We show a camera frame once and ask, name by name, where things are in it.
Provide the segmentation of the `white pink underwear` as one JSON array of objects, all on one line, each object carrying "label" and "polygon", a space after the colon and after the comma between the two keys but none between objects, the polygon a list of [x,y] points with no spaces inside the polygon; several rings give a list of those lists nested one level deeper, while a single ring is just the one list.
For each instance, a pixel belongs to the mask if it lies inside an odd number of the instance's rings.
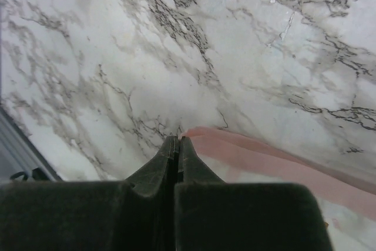
[{"label": "white pink underwear", "polygon": [[257,139],[215,128],[182,134],[229,183],[298,183],[316,197],[335,250],[375,250],[375,175],[290,155]]}]

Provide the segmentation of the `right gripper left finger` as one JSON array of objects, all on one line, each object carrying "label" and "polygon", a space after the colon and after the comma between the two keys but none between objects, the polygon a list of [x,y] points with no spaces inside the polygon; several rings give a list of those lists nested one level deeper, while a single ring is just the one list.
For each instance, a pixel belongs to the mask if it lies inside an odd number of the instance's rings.
[{"label": "right gripper left finger", "polygon": [[2,250],[174,250],[179,140],[119,181],[1,186]]}]

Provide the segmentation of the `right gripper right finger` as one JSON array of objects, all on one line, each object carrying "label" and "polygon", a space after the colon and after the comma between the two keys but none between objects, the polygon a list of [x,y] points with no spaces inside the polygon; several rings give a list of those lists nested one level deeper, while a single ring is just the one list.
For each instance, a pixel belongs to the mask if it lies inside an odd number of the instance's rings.
[{"label": "right gripper right finger", "polygon": [[331,250],[313,194],[295,183],[226,183],[197,155],[179,148],[174,188],[177,250]]}]

